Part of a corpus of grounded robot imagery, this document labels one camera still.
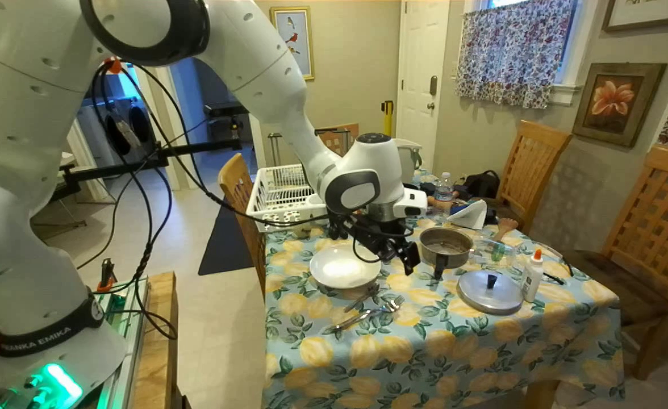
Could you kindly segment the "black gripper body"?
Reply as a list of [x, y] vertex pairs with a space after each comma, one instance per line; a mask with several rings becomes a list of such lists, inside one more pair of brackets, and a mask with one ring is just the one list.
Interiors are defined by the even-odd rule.
[[329, 215], [329, 235], [348, 238], [352, 235], [366, 250], [369, 250], [382, 261], [399, 258], [401, 248], [411, 241], [411, 230], [401, 218], [391, 222], [373, 221], [369, 215]]

